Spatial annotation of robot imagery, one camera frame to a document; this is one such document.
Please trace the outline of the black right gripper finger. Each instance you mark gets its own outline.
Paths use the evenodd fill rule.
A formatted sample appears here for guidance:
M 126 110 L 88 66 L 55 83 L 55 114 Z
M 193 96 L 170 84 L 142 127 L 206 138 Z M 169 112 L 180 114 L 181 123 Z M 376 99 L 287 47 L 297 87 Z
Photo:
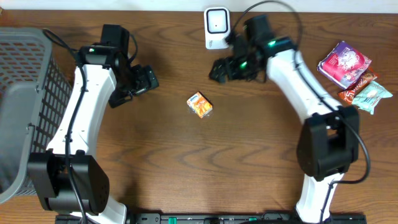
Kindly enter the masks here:
M 229 57 L 219 58 L 213 63 L 213 71 L 227 71 L 229 70 Z
M 209 78 L 218 83 L 226 83 L 227 77 L 228 77 L 228 73 L 224 70 L 212 70 L 209 73 Z

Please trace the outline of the small orange snack packet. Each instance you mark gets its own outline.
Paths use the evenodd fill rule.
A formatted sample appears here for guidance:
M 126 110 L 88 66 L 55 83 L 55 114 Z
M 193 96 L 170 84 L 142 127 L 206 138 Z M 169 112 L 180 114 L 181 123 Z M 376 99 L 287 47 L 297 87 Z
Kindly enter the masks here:
M 200 117 L 203 118 L 212 110 L 212 104 L 198 91 L 187 100 L 187 105 Z

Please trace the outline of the purple red snack packet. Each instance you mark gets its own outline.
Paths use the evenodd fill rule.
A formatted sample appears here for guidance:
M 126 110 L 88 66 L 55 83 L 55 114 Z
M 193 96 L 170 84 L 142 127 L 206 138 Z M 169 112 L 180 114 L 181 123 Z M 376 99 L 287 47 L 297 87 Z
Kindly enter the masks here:
M 345 90 L 358 81 L 371 62 L 369 57 L 342 40 L 319 62 L 317 70 Z

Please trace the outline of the red chocolate bar wrapper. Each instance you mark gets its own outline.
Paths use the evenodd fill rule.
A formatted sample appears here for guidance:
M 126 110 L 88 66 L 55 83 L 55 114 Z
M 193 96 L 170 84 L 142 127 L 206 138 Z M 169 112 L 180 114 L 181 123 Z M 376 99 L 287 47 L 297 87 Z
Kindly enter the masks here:
M 357 80 L 356 83 L 351 85 L 348 89 L 338 93 L 338 96 L 348 103 L 352 104 L 355 96 L 359 94 L 361 90 L 367 87 L 372 81 L 377 79 L 379 75 L 373 70 L 366 70 Z

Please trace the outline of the teal snack packet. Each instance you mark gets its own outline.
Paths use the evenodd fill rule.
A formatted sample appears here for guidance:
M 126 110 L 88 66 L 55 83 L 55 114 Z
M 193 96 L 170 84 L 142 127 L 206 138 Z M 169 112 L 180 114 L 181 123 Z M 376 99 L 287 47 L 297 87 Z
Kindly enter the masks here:
M 374 109 L 382 98 L 391 98 L 393 96 L 382 85 L 375 81 L 371 81 L 369 85 L 358 93 L 352 104 L 359 107 L 359 109 L 374 114 Z

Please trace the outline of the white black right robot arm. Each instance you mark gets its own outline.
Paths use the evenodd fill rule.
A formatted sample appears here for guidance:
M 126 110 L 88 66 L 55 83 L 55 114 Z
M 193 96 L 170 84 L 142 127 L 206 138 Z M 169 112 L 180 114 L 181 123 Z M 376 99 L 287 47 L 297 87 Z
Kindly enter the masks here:
M 329 95 L 303 61 L 299 43 L 276 37 L 266 16 L 247 20 L 244 30 L 245 35 L 231 30 L 224 38 L 233 54 L 216 60 L 209 77 L 224 83 L 264 72 L 280 88 L 302 123 L 296 153 L 304 182 L 296 221 L 333 223 L 336 187 L 348 183 L 344 175 L 358 160 L 358 111 Z

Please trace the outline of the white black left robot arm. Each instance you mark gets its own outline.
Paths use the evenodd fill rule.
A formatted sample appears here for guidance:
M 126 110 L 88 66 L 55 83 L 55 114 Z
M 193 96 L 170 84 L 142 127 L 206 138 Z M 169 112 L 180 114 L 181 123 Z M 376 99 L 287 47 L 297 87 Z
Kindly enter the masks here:
M 129 223 L 127 206 L 109 194 L 109 178 L 96 161 L 107 106 L 115 108 L 159 86 L 151 66 L 131 65 L 124 47 L 91 45 L 75 54 L 72 95 L 45 152 L 27 163 L 44 210 L 75 223 Z

